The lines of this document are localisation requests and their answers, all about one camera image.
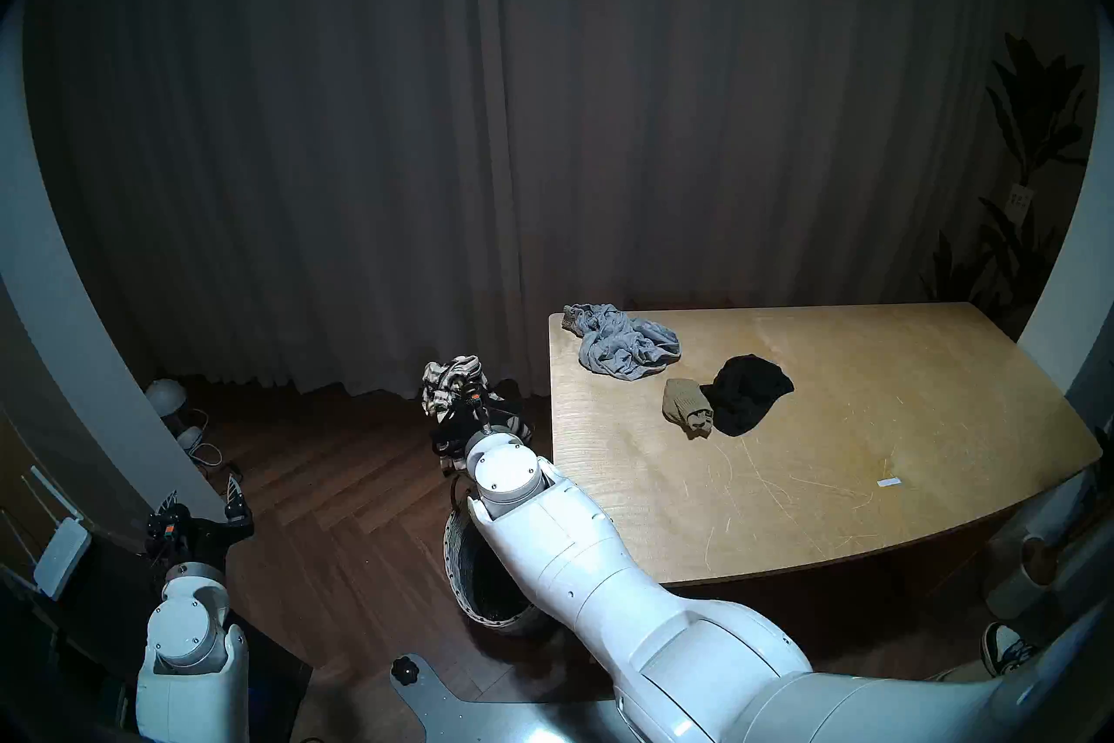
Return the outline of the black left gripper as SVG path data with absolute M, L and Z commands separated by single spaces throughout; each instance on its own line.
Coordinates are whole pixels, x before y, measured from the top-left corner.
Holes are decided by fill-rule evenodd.
M 178 493 L 173 490 L 162 501 L 158 514 L 147 520 L 145 555 L 153 568 L 203 564 L 226 568 L 231 546 L 255 532 L 253 517 L 245 516 L 245 497 L 237 475 L 228 475 L 226 520 L 217 522 L 178 514 Z

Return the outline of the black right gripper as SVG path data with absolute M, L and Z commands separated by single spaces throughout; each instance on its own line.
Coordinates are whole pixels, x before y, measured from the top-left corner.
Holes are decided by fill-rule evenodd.
M 532 446 L 532 430 L 522 417 L 521 402 L 499 394 L 467 395 L 458 400 L 451 416 L 451 444 L 465 447 L 485 427 L 506 429 L 522 444 Z

